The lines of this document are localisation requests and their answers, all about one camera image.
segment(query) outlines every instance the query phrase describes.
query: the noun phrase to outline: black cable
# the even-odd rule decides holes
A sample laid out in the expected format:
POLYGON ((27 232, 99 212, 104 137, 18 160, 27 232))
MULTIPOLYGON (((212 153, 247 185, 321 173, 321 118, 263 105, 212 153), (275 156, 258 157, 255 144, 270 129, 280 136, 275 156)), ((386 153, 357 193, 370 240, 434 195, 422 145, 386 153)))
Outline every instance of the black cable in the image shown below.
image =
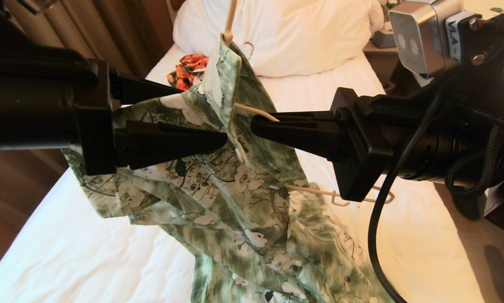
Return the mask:
POLYGON ((370 217, 370 225, 368 228, 368 253, 370 255, 371 266, 373 267, 375 274, 377 275, 377 279, 385 288, 388 295, 390 295, 396 303, 406 303, 406 301, 402 298, 400 294, 396 291, 394 286, 390 284, 388 279, 383 273, 381 269, 381 264, 379 264, 379 258, 377 257, 377 226, 379 224, 379 217, 381 216, 381 211, 383 210, 383 205, 388 196, 388 192, 394 183, 394 179, 398 175, 403 163, 405 162, 407 156, 411 153, 412 149, 415 147, 416 143, 421 138, 422 134, 426 131, 427 127, 430 125, 433 116, 440 104, 443 101, 443 92, 439 91, 433 98, 433 101, 428 106, 426 112, 422 116, 419 127, 417 127, 411 139, 407 142, 404 147, 402 153, 398 156, 398 158, 394 160, 394 164, 390 168, 387 177, 385 177, 385 181, 383 181, 383 185, 381 186, 381 190, 377 195, 377 199, 375 201, 374 209, 371 212, 370 217))
POLYGON ((486 23, 494 27, 494 32, 498 35, 498 38, 491 46, 491 53, 486 55, 488 58, 486 58, 485 64, 495 65, 502 63, 504 62, 504 13, 489 19, 486 23))
POLYGON ((488 142, 485 151, 480 151, 474 155, 465 155, 458 159, 448 171, 446 171, 445 184, 454 197, 478 197, 484 193, 493 180, 493 175, 497 166, 497 158, 504 141, 504 127, 493 125, 489 132, 488 142), (459 189, 454 187, 454 178, 463 167, 484 156, 484 164, 480 180, 470 189, 459 189))

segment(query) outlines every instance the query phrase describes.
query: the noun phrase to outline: bed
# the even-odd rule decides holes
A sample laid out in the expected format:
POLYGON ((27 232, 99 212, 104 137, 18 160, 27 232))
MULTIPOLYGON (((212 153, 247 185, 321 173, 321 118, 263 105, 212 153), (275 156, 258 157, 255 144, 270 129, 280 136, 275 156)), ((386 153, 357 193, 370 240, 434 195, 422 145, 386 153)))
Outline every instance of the bed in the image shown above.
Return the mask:
MULTIPOLYGON (((147 79, 167 84, 166 75, 185 54, 174 45, 147 79)), ((322 73, 260 78, 281 112, 325 110, 338 87, 360 96, 384 93, 362 52, 322 73)), ((323 190, 337 189, 325 159, 297 153, 308 180, 323 190)), ((377 247, 383 270, 400 294, 408 302, 483 302, 433 184, 397 180, 392 192, 396 199, 383 210, 377 247)), ((373 203, 339 207, 329 197, 325 201, 366 253, 373 203)), ((193 271, 194 257, 157 226, 98 217, 69 169, 0 262, 0 303, 184 303, 190 301, 193 271)))

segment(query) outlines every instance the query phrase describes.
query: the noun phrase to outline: orange floral cloth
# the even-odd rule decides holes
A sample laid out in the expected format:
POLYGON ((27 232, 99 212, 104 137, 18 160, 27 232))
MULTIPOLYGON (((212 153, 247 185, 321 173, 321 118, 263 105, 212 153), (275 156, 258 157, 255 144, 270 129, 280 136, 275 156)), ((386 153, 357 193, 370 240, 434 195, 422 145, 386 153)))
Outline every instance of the orange floral cloth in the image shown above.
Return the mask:
POLYGON ((188 90, 195 77, 202 77, 203 73, 193 74, 196 69, 204 69, 209 62, 209 57, 202 54, 187 54, 179 60, 179 65, 175 66, 175 71, 166 75, 166 79, 173 88, 188 90))

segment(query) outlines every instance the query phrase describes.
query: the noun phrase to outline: white pillow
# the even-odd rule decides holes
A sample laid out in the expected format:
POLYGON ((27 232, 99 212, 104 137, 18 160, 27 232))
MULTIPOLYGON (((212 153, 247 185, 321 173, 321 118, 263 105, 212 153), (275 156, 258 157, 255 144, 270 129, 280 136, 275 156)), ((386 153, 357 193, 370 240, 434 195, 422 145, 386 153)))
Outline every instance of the white pillow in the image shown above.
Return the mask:
MULTIPOLYGON (((239 0, 233 42, 242 49, 252 44, 257 75, 320 73, 362 51, 371 29, 382 27, 369 17, 378 6, 377 0, 239 0)), ((209 56, 228 7, 229 0, 187 0, 175 19, 177 46, 209 56)))
POLYGON ((385 25, 385 13, 379 3, 379 0, 367 2, 369 4, 370 31, 375 33, 385 25))

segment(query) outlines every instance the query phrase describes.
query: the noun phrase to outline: screw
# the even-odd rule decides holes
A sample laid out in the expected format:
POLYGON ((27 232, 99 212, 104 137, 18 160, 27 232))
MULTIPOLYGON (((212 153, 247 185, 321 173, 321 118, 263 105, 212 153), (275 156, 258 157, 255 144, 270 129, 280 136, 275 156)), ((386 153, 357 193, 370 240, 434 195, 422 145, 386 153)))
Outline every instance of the screw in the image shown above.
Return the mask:
POLYGON ((484 62, 484 59, 485 57, 483 54, 477 54, 476 56, 473 57, 471 63, 473 63, 473 65, 475 66, 479 66, 484 62))
POLYGON ((480 18, 472 18, 469 20, 469 27, 475 31, 477 29, 480 29, 482 26, 482 19, 480 18))

